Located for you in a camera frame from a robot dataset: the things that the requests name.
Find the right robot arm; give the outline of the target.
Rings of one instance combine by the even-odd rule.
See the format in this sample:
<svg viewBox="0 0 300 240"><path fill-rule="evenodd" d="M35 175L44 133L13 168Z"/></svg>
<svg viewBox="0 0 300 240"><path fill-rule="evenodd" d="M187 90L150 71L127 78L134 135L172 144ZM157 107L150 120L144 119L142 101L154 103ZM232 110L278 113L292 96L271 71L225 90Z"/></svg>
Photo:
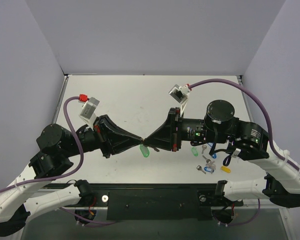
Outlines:
<svg viewBox="0 0 300 240"><path fill-rule="evenodd" d="M209 154L225 153L223 165L233 158L255 164L266 172L255 180L220 180L213 192L214 201L220 205L228 201L268 199L285 208L300 207L300 169L288 152L282 157L272 149L269 134L258 124L235 117L235 109L225 100L214 100L206 108L204 119L184 118L181 110L171 108L166 121L143 144L147 147L177 152L183 141L195 146L211 143Z"/></svg>

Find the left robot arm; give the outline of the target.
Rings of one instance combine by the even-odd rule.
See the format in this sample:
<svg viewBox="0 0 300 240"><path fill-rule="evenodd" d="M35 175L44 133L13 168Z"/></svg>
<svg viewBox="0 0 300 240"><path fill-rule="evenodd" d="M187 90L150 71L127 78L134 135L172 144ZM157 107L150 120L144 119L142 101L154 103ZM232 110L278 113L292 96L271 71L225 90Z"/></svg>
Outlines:
<svg viewBox="0 0 300 240"><path fill-rule="evenodd" d="M32 219L68 205L91 207L96 195L87 180L40 198L33 194L52 181L74 174L87 152L101 150L105 158L120 154L143 142L140 136L118 127L108 115L78 130L58 124L46 126L36 140L40 151L8 187L0 190L0 237L21 230Z"/></svg>

